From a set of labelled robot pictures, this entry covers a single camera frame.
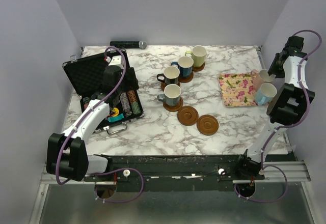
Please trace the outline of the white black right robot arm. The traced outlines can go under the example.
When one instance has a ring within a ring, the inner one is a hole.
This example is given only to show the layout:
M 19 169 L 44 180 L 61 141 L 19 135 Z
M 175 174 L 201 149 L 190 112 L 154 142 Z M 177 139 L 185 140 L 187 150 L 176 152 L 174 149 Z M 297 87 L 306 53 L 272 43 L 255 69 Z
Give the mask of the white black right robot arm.
M 302 51 L 303 46 L 304 38 L 293 35 L 275 55 L 268 73 L 284 79 L 284 84 L 268 105 L 268 120 L 261 134 L 238 158 L 234 172 L 240 179 L 257 176 L 280 134 L 300 124 L 308 114 L 315 93 L 308 89 L 305 81 L 308 54 Z

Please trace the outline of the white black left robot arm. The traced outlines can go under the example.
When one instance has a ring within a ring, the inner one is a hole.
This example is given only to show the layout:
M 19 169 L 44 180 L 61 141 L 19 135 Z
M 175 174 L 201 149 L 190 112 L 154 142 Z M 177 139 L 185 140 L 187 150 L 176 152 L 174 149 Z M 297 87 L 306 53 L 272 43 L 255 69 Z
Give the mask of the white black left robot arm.
M 55 175 L 58 184 L 80 181 L 89 174 L 96 174 L 102 181 L 112 177 L 109 160 L 104 156 L 89 156 L 86 142 L 118 105 L 121 94 L 138 88 L 133 67 L 109 65 L 105 68 L 102 83 L 90 97 L 82 115 L 64 132 L 53 133 L 48 139 L 46 170 Z

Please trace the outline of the light green mug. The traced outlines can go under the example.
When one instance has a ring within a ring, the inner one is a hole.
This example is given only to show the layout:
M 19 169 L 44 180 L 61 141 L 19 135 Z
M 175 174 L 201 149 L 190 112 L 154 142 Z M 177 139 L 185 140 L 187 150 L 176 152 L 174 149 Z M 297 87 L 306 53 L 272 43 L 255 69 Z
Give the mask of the light green mug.
M 194 60 L 193 67 L 199 68 L 205 63 L 207 50 L 200 45 L 193 47 L 191 51 L 186 51 L 184 55 L 191 55 L 191 58 Z

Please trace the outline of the grey blue mug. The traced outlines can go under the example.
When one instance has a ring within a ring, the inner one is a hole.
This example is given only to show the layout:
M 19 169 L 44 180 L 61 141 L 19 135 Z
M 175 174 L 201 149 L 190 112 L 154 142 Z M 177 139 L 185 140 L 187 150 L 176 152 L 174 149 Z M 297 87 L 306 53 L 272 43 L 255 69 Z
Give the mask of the grey blue mug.
M 176 84 L 167 85 L 163 94 L 157 96 L 158 101 L 168 106 L 176 106 L 181 97 L 181 87 Z

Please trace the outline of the dark blue mug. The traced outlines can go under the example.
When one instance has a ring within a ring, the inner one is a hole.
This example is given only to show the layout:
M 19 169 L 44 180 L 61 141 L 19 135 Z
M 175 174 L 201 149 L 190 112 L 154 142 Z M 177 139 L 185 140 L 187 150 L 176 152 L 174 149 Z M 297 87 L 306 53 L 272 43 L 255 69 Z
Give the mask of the dark blue mug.
M 171 65 L 175 65 L 178 67 L 180 71 L 180 77 L 188 78 L 192 73 L 192 67 L 194 64 L 194 60 L 191 57 L 183 56 L 179 58 L 177 62 L 172 62 Z

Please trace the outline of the teal mug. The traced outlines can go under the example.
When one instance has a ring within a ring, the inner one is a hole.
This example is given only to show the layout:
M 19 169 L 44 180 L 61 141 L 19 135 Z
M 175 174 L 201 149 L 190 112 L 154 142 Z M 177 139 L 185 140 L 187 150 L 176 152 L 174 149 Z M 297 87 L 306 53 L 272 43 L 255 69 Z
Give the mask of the teal mug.
M 180 75 L 180 70 L 175 66 L 168 66 L 165 68 L 164 72 L 156 76 L 157 80 L 163 82 L 167 85 L 178 84 Z

